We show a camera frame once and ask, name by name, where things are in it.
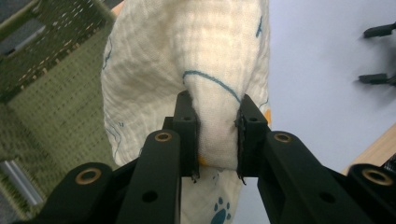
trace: white cloth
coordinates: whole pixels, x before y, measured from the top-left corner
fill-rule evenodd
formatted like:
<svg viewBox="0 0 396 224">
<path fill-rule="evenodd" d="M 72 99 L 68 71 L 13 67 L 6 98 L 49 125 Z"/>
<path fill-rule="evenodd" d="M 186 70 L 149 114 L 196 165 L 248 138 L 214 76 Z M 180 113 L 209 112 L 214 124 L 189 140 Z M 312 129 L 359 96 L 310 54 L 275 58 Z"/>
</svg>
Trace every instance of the white cloth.
<svg viewBox="0 0 396 224">
<path fill-rule="evenodd" d="M 105 126 L 117 164 L 138 157 L 147 135 L 191 94 L 201 127 L 201 178 L 182 183 L 182 223 L 231 222 L 241 181 L 237 109 L 245 93 L 268 107 L 267 0 L 127 0 L 102 71 Z"/>
</svg>

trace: blue line pattern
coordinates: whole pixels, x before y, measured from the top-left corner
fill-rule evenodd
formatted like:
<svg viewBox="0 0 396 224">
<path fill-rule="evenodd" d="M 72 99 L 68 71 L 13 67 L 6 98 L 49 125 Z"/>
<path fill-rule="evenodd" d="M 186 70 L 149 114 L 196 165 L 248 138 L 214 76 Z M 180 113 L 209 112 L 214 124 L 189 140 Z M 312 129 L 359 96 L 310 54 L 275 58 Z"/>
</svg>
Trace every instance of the blue line pattern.
<svg viewBox="0 0 396 224">
<path fill-rule="evenodd" d="M 239 99 L 239 97 L 236 95 L 236 93 L 233 89 L 231 89 L 229 86 L 227 86 L 226 84 L 224 84 L 222 81 L 218 80 L 217 78 L 212 77 L 212 76 L 205 74 L 203 72 L 195 71 L 195 70 L 185 71 L 183 74 L 183 80 L 186 76 L 194 76 L 194 75 L 199 76 L 199 77 L 204 77 L 206 79 L 209 79 L 209 80 L 219 84 L 224 90 L 229 92 L 236 99 L 236 101 L 239 104 L 241 103 L 241 99 Z"/>
<path fill-rule="evenodd" d="M 110 51 L 108 52 L 107 56 L 105 57 L 105 64 L 102 67 L 102 70 L 104 70 L 107 67 L 107 61 L 111 57 L 111 51 L 113 50 L 113 43 L 111 43 L 111 38 L 110 36 L 108 37 L 108 42 L 110 43 Z"/>
<path fill-rule="evenodd" d="M 270 100 L 270 98 L 267 98 L 267 100 L 266 100 L 264 103 L 260 104 L 260 105 L 259 105 L 259 109 L 262 108 L 263 105 L 268 104 L 268 101 L 269 101 L 269 100 Z"/>
<path fill-rule="evenodd" d="M 262 32 L 262 16 L 260 17 L 260 24 L 259 24 L 259 28 L 257 29 L 256 32 L 256 38 L 259 37 L 259 34 Z"/>
</svg>

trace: crumpled cloth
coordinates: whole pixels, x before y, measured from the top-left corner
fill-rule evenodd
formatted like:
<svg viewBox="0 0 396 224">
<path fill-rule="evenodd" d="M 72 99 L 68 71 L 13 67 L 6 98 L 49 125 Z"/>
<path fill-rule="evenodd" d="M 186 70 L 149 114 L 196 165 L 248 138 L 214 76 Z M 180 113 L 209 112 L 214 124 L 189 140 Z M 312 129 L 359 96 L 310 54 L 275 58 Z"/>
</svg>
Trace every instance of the crumpled cloth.
<svg viewBox="0 0 396 224">
<path fill-rule="evenodd" d="M 234 121 L 245 93 L 270 119 L 268 47 L 267 0 L 126 0 L 116 20 L 101 74 L 115 162 L 139 156 L 181 91 L 200 122 L 201 178 L 182 180 L 181 223 L 233 220 L 242 186 Z"/>
</svg>

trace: blue paw print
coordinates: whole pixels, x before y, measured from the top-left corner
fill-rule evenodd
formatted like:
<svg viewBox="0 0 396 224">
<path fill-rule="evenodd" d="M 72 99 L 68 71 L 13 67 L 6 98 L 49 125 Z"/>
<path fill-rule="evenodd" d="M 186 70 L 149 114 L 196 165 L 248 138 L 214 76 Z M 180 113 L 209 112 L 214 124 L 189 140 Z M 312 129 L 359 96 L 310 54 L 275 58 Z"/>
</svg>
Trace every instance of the blue paw print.
<svg viewBox="0 0 396 224">
<path fill-rule="evenodd" d="M 230 209 L 230 203 L 224 207 L 223 200 L 219 197 L 219 202 L 215 204 L 215 212 L 216 214 L 213 216 L 211 224 L 223 224 L 224 221 L 231 219 L 231 214 L 228 213 Z"/>
</svg>

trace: wooden edge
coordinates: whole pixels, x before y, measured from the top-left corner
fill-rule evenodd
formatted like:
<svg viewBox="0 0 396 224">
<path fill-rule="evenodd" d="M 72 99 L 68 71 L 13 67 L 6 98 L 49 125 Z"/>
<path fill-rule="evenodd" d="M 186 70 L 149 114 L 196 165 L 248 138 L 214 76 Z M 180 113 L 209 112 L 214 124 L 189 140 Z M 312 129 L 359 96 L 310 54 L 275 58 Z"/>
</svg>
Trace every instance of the wooden edge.
<svg viewBox="0 0 396 224">
<path fill-rule="evenodd" d="M 382 166 L 396 153 L 396 123 L 393 124 L 381 137 L 363 151 L 341 174 L 346 175 L 349 167 L 357 163 L 370 163 Z"/>
<path fill-rule="evenodd" d="M 124 1 L 120 2 L 118 5 L 113 7 L 113 9 L 111 9 L 111 11 L 114 13 L 114 15 L 116 15 L 116 17 L 120 15 L 123 4 L 124 4 Z"/>
</svg>

